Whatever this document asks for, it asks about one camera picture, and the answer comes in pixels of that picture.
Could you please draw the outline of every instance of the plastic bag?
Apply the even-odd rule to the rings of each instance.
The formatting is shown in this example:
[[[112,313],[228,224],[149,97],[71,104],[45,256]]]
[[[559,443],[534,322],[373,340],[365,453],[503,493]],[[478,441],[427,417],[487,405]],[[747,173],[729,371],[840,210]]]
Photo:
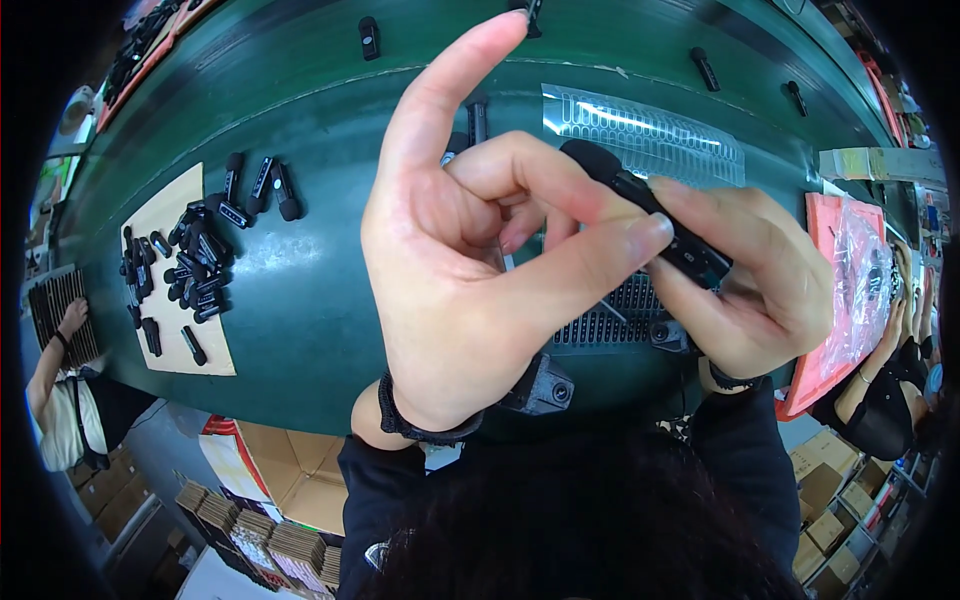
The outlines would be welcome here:
[[[846,200],[833,237],[833,330],[821,361],[824,378],[874,351],[890,316],[893,289],[893,252]]]

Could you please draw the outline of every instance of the black cable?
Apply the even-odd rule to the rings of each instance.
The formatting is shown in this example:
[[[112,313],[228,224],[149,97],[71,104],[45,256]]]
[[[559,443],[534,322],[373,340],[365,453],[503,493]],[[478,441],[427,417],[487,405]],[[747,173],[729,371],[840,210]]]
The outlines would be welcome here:
[[[148,420],[152,419],[153,417],[156,417],[156,413],[160,412],[160,411],[163,409],[163,407],[166,406],[166,405],[169,404],[169,403],[170,403],[170,400],[164,400],[164,401],[163,401],[163,404],[162,404],[159,408],[157,408],[152,415],[150,415],[150,416],[147,417],[146,419],[142,420],[141,422],[139,422],[139,423],[137,423],[136,425],[134,425],[133,427],[131,427],[131,428],[130,428],[130,431],[133,431],[134,429],[136,429],[137,427],[139,427],[139,426],[142,425],[143,423],[147,422]]]

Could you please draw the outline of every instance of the white shirt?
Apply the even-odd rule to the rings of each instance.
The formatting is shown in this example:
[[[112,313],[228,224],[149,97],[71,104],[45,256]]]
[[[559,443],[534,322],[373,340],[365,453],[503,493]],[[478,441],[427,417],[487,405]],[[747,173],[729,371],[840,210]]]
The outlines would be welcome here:
[[[80,416],[83,419],[86,442],[90,449],[107,454],[107,440],[100,423],[100,413],[85,381],[77,382],[80,395]],[[58,381],[50,392],[43,412],[35,419],[36,443],[43,465],[49,471],[67,470],[84,456],[84,443],[73,410],[73,383]]]

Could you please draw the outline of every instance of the black wristband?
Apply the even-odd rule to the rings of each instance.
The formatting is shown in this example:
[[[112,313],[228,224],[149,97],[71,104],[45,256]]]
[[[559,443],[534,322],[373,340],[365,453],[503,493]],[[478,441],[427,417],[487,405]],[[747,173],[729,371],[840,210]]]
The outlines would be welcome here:
[[[716,382],[721,390],[732,390],[740,386],[753,389],[760,384],[760,381],[762,381],[764,377],[764,375],[760,375],[758,377],[751,377],[750,379],[734,379],[720,371],[720,369],[713,364],[713,361],[709,360],[708,363],[710,365],[710,376],[713,377],[713,381]]]
[[[57,329],[54,329],[54,337],[60,340],[60,343],[63,345],[64,352],[66,352],[67,348],[70,348],[70,343],[66,341],[66,338],[63,337],[63,334],[60,333]]]
[[[380,404],[380,429],[384,433],[398,433],[407,440],[427,442],[433,445],[454,445],[467,435],[473,433],[483,422],[483,411],[473,415],[455,429],[447,431],[426,431],[410,424],[396,409],[394,402],[394,379],[390,371],[384,371],[380,377],[380,386],[377,389],[377,399]]]

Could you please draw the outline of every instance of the bracelet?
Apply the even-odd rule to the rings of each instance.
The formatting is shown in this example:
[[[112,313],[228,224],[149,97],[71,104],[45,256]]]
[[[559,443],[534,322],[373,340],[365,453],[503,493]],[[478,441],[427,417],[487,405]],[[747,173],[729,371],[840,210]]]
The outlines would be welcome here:
[[[59,330],[54,329],[54,337],[60,340],[60,343],[63,345],[63,351],[66,351],[69,348],[70,343],[66,341],[66,338],[63,337],[63,334]]]

